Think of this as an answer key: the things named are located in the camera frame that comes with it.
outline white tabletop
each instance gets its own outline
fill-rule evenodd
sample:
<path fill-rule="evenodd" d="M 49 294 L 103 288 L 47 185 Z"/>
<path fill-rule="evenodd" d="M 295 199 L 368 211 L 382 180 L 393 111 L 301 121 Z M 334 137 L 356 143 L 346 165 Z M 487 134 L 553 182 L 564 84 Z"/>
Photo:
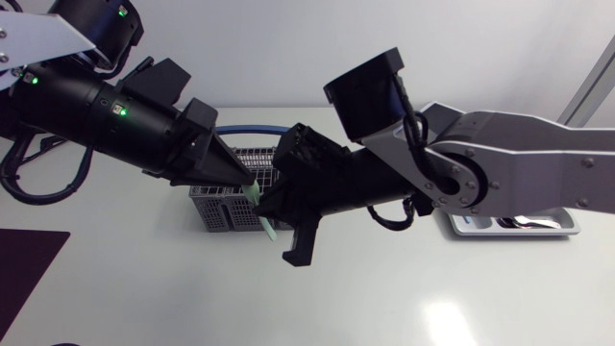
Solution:
<path fill-rule="evenodd" d="M 333 109 L 225 109 L 218 124 L 301 121 L 348 140 Z M 228 136 L 232 146 L 273 136 Z M 10 143 L 0 141 L 4 155 Z M 65 186 L 83 148 L 20 172 Z M 575 211 L 569 238 L 454 235 L 439 213 L 405 232 L 366 210 L 325 217 L 312 266 L 281 258 L 291 232 L 209 234 L 188 188 L 96 154 L 70 199 L 30 207 L 0 191 L 0 228 L 69 231 L 3 345 L 613 345 L 615 216 Z M 398 204 L 379 210 L 400 215 Z"/>

